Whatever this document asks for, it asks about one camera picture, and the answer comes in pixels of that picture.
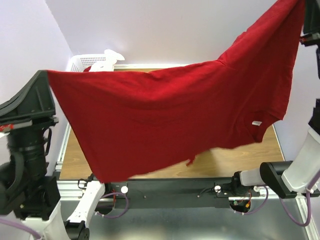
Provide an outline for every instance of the white laundry basket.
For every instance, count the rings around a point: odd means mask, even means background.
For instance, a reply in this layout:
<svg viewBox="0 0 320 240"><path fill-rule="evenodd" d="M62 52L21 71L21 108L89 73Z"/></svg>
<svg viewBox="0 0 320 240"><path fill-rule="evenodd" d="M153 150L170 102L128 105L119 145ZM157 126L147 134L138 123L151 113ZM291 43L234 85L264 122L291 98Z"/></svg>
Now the white laundry basket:
<svg viewBox="0 0 320 240"><path fill-rule="evenodd" d="M83 54L73 56L66 68L68 72L83 72L87 67L92 66L96 62L106 60L104 54Z"/></svg>

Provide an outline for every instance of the t-shirt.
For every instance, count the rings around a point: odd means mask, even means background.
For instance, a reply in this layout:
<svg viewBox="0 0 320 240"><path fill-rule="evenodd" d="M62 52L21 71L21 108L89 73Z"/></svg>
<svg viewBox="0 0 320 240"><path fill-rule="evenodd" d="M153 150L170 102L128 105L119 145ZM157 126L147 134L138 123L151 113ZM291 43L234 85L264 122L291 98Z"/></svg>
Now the t-shirt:
<svg viewBox="0 0 320 240"><path fill-rule="evenodd" d="M278 0L217 60L148 73L47 71L96 177L125 181L261 142L286 113L304 2Z"/></svg>

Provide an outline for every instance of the white round knob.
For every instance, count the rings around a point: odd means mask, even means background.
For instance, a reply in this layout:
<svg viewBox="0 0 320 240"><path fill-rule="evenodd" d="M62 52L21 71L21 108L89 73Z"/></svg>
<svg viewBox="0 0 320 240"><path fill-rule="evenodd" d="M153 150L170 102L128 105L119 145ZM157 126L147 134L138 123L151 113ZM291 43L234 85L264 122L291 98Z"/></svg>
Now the white round knob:
<svg viewBox="0 0 320 240"><path fill-rule="evenodd" d="M123 186L123 187L121 187L121 192L123 193L123 194L126 194L127 192L128 192L128 187L127 186Z"/></svg>

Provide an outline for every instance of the wooden table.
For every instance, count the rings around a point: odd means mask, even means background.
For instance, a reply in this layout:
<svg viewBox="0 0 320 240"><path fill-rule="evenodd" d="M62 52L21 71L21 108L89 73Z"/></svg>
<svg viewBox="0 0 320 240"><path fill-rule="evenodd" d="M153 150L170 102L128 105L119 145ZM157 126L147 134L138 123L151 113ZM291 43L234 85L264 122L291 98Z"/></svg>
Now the wooden table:
<svg viewBox="0 0 320 240"><path fill-rule="evenodd" d="M133 70L148 72L152 69ZM186 166L188 161L184 161L165 169L134 176L134 178L230 177L236 171L257 168L262 162L278 161L283 161L283 156L274 128L271 126L266 131L262 143L254 143L235 149L210 149L199 154L193 164L189 166ZM60 179L86 179L91 173L91 169L79 146L77 138L71 130Z"/></svg>

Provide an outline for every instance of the gray floor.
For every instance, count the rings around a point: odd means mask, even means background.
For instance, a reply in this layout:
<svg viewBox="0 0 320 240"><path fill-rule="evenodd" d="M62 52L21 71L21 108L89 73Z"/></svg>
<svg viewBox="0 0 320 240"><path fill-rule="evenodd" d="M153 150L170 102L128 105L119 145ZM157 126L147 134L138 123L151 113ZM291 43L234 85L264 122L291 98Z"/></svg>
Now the gray floor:
<svg viewBox="0 0 320 240"><path fill-rule="evenodd" d="M252 207L261 204L253 200ZM302 221L296 201L286 205ZM62 201L64 220L77 201ZM110 214L118 214L121 209ZM117 219L93 216L90 240L306 240L303 227L295 225L278 199L269 199L261 211L242 216L224 208L130 209Z"/></svg>

